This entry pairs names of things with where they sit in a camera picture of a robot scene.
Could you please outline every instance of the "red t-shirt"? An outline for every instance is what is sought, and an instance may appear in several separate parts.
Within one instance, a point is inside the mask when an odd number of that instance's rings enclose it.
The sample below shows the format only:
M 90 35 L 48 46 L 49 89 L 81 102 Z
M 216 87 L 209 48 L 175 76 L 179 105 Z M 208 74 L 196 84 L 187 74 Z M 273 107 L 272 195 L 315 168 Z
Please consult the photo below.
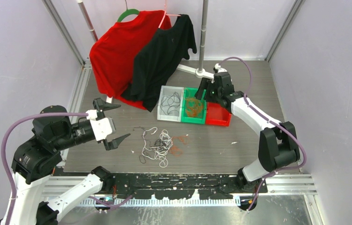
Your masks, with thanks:
M 151 41 L 164 13 L 163 10 L 141 11 L 132 21 L 115 23 L 93 45 L 89 56 L 100 93 L 145 109 L 142 101 L 128 101 L 120 95 L 132 83 L 135 56 Z M 161 28 L 166 30 L 171 26 L 166 16 Z

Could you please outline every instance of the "red plastic bin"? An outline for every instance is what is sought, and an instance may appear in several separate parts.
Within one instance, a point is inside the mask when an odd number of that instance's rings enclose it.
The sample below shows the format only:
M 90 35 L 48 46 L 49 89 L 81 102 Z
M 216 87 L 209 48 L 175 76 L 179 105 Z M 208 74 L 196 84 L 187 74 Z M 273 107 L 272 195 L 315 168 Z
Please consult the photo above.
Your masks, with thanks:
M 217 125 L 228 127 L 230 125 L 231 113 L 220 104 L 206 102 L 206 120 L 207 125 Z

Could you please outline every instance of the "white plastic bin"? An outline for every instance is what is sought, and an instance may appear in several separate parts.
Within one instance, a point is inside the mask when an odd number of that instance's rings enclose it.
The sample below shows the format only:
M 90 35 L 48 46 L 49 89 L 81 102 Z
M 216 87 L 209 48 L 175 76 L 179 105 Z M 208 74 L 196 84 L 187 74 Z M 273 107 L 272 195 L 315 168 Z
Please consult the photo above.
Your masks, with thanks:
M 162 86 L 158 101 L 158 120 L 180 122 L 183 107 L 183 87 Z

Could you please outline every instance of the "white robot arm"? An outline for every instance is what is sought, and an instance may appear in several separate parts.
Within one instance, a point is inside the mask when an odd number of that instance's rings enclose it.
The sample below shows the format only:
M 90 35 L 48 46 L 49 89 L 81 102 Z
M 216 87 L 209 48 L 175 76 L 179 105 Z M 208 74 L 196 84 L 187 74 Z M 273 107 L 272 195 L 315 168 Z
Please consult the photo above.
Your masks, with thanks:
M 104 143 L 106 150 L 116 149 L 130 134 L 111 142 L 106 137 L 115 133 L 112 118 L 104 111 L 120 107 L 99 98 L 93 101 L 94 110 L 87 111 L 87 120 L 71 124 L 68 116 L 42 117 L 33 120 L 34 136 L 17 148 L 13 163 L 13 180 L 16 198 L 10 199 L 1 225 L 56 225 L 77 204 L 101 190 L 110 192 L 115 184 L 113 175 L 95 168 L 81 183 L 48 202 L 40 202 L 43 189 L 54 167 L 62 160 L 60 151 L 96 140 Z M 67 112 L 62 106 L 52 105 L 42 113 Z
M 260 137 L 258 158 L 251 164 L 238 170 L 237 183 L 241 189 L 253 181 L 276 169 L 287 166 L 300 159 L 300 151 L 295 141 L 282 132 L 274 123 L 279 124 L 294 137 L 296 131 L 290 122 L 280 122 L 255 106 L 242 91 L 235 91 L 230 74 L 215 66 L 213 78 L 202 78 L 195 95 L 197 99 L 220 104 L 228 112 L 242 119 Z

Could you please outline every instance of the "work surface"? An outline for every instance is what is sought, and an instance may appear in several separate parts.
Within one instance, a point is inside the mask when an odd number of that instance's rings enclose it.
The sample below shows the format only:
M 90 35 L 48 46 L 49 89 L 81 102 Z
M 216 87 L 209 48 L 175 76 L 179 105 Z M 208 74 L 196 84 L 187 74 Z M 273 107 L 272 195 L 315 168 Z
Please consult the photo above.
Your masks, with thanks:
M 98 213 L 94 207 L 75 207 L 59 223 L 78 225 L 311 225 L 302 195 L 261 196 L 249 214 L 237 206 L 120 207 Z
M 182 61 L 183 65 L 196 68 L 197 61 Z M 217 61 L 206 61 L 204 68 L 212 72 Z M 270 66 L 265 61 L 248 61 L 253 72 L 253 86 L 249 97 L 253 103 L 273 118 L 284 121 L 277 92 L 271 76 Z M 228 61 L 222 65 L 231 75 L 235 90 L 245 91 L 249 84 L 249 73 L 239 61 Z M 195 75 L 176 71 L 167 82 L 168 86 L 195 87 L 200 84 Z M 92 109 L 95 98 L 103 98 L 97 90 L 92 74 L 84 95 L 80 111 Z M 229 127 L 196 125 L 157 120 L 157 108 L 152 112 L 124 104 L 118 100 L 113 103 L 121 108 L 106 112 L 112 117 L 117 133 L 107 137 L 113 139 L 131 133 L 119 148 L 105 151 L 103 144 L 95 141 L 71 148 L 68 152 L 64 170 L 68 172 L 89 172 L 96 166 L 103 166 L 111 172 L 119 173 L 236 173 L 240 168 L 257 159 L 259 137 L 241 119 L 233 116 Z M 141 159 L 144 146 L 143 130 L 157 127 L 154 135 L 146 138 L 153 144 L 160 131 L 166 129 L 174 139 L 178 151 L 169 153 L 168 166 L 159 167 L 158 160 Z

